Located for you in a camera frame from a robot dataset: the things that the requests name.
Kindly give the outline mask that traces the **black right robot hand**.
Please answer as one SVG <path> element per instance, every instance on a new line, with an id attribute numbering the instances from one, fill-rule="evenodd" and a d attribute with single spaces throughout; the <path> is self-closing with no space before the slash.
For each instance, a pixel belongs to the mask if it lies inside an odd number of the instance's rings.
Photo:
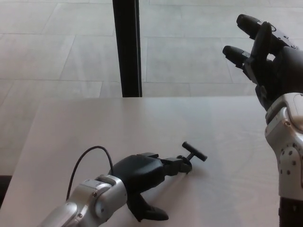
<path id="1" fill-rule="evenodd" d="M 303 52 L 271 23 L 240 14 L 238 28 L 254 41 L 250 52 L 227 45 L 226 59 L 253 82 L 265 110 L 282 95 L 303 91 Z"/>

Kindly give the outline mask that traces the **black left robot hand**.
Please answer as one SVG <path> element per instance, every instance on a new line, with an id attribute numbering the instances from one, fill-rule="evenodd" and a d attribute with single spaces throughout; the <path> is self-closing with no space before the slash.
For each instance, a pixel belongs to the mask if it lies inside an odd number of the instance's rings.
<path id="1" fill-rule="evenodd" d="M 109 174 L 123 182 L 127 193 L 126 204 L 137 221 L 165 221 L 169 219 L 167 213 L 148 204 L 142 193 L 161 184 L 166 176 L 187 174 L 191 170 L 192 164 L 184 156 L 161 159 L 158 154 L 143 153 L 120 160 L 111 167 Z"/>

